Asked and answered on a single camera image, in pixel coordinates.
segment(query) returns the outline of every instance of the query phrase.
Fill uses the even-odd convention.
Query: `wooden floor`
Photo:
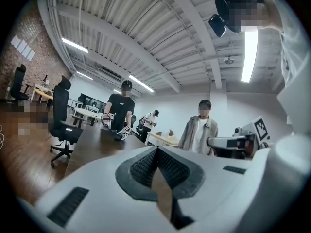
[[[52,108],[47,113],[44,104],[0,104],[1,133],[5,135],[1,164],[16,194],[31,204],[64,177],[68,164],[68,158],[63,156],[54,162],[55,169],[50,166],[50,160],[58,153],[50,153],[50,145],[60,143],[48,132],[47,120],[51,118]]]

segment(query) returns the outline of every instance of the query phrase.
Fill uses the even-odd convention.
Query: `beige jacket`
[[[178,143],[178,146],[183,150],[188,151],[192,145],[196,128],[198,127],[199,116],[191,117],[187,123],[184,133]],[[207,123],[204,125],[203,136],[200,141],[199,153],[214,155],[213,150],[206,144],[206,139],[209,137],[217,137],[218,135],[218,125],[217,122],[211,119],[210,117],[207,120]]]

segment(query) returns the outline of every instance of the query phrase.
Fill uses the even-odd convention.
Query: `black cap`
[[[133,87],[132,82],[129,80],[124,80],[122,83],[122,88],[126,88],[126,87],[129,89],[132,89],[132,87]]]

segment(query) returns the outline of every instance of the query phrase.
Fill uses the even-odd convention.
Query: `pants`
[[[141,136],[140,136],[140,140],[145,143],[146,139],[147,139],[147,135],[148,135],[148,132],[150,132],[151,129],[143,126],[142,127],[142,133],[141,133]]]

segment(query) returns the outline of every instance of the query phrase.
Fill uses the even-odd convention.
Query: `black mesh pad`
[[[205,179],[199,165],[159,146],[124,161],[116,170],[116,180],[134,199],[157,201],[150,189],[157,168],[176,199],[192,197]]]

